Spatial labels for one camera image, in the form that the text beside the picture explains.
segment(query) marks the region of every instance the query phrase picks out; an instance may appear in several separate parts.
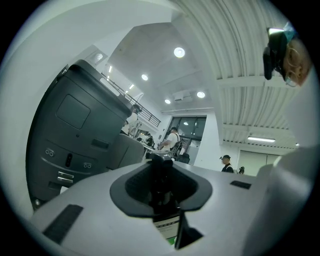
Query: white ceiling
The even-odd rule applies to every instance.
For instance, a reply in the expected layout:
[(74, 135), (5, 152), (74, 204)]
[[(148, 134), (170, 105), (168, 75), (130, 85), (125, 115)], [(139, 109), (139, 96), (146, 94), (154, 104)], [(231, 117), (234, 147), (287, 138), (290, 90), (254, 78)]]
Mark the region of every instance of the white ceiling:
[[(262, 59), (268, 43), (266, 28), (283, 28), (287, 19), (262, 0), (173, 2), (186, 14), (185, 29), (194, 37), (201, 34), (199, 47), (207, 53), (207, 59), (194, 54), (194, 44), (184, 40), (181, 26), (155, 23), (134, 27), (115, 49), (109, 63), (162, 111), (221, 109), (223, 140), (228, 144), (252, 145), (247, 140), (252, 135), (276, 139), (272, 146), (253, 143), (257, 147), (295, 149), (295, 138), (282, 111), (298, 90), (287, 87), (278, 74), (266, 81)], [(174, 56), (176, 47), (185, 50), (183, 58)], [(203, 65), (208, 61), (209, 72)], [(208, 73), (211, 80), (205, 79)], [(142, 80), (142, 74), (148, 76), (148, 81)], [(198, 98), (198, 91), (205, 92), (206, 97)], [(176, 94), (186, 98), (174, 102)], [(172, 104), (165, 104), (165, 99)]]

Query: black fisheye border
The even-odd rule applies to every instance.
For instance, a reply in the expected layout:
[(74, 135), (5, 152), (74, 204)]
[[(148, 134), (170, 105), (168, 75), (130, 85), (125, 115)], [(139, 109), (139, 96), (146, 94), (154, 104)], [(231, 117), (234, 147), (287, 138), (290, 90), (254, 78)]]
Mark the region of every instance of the black fisheye border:
[[(19, 28), (23, 25), (29, 15), (44, 2), (46, 1), (7, 1), (2, 7), (3, 12), (2, 15), (0, 15), (0, 24), (2, 24), (2, 44), (0, 47), (1, 60)], [(319, 16), (317, 2), (307, 0), (300, 2), (271, 0), (271, 2), (292, 22), (310, 52), (316, 70), (320, 71), (319, 58), (317, 58), (319, 56), (319, 42), (317, 40), (317, 32), (319, 29), (315, 21)], [(318, 235), (316, 235), (320, 219), (318, 195), (319, 174), (316, 178), (311, 195), (296, 222), (290, 227), (289, 231), (281, 238), (281, 240), (264, 255), (283, 255), (283, 253), (285, 253), (285, 255), (296, 255), (301, 252), (303, 252), (304, 255), (311, 255), (318, 250)], [(11, 254), (16, 253), (19, 255), (20, 253), (29, 252), (35, 255), (50, 255), (29, 235), (18, 221), (18, 218), (14, 215), (7, 202), (2, 188), (0, 190), (0, 206), (2, 230), (4, 231), (2, 236), (3, 247), (9, 248)]]

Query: eyeglasses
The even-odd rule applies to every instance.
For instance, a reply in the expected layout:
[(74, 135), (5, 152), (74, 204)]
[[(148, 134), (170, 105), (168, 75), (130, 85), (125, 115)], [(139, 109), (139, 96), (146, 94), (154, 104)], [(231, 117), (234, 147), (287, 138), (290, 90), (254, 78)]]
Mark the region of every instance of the eyeglasses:
[[(285, 58), (289, 66), (293, 68), (298, 68), (301, 64), (301, 56), (297, 50), (289, 47), (287, 45), (288, 49), (288, 56)], [(285, 83), (290, 87), (296, 87), (299, 85), (299, 78), (297, 74), (292, 71), (288, 70), (285, 74)]]

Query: railing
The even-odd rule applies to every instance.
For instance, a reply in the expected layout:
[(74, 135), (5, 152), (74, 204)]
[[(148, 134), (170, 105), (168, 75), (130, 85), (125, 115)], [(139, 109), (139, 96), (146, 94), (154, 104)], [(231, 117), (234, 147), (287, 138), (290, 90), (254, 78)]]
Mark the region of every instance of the railing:
[(141, 108), (141, 112), (138, 114), (139, 117), (144, 120), (150, 122), (152, 125), (158, 127), (160, 124), (160, 120), (156, 118), (152, 113), (150, 113), (144, 106), (142, 106), (139, 102), (137, 102), (134, 98), (128, 95), (124, 90), (122, 90), (114, 81), (110, 78), (107, 78), (104, 74), (101, 74), (105, 77), (108, 83), (115, 88), (119, 93), (121, 93), (132, 105), (137, 104)]

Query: person wearing white shirt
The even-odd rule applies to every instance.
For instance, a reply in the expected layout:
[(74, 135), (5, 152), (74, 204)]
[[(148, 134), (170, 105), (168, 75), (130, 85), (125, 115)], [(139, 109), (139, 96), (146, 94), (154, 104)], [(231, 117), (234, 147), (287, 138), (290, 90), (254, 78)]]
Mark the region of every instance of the person wearing white shirt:
[(133, 105), (133, 112), (132, 112), (131, 116), (129, 116), (126, 119), (125, 124), (120, 131), (121, 134), (125, 134), (125, 135), (129, 134), (129, 130), (131, 128), (131, 125), (134, 124), (138, 120), (138, 113), (140, 113), (140, 112), (141, 112), (140, 107), (137, 104), (134, 104)]
[(160, 143), (160, 146), (163, 146), (161, 151), (170, 151), (179, 141), (180, 136), (178, 134), (178, 129), (176, 127), (172, 127), (168, 138), (166, 138), (164, 142)]

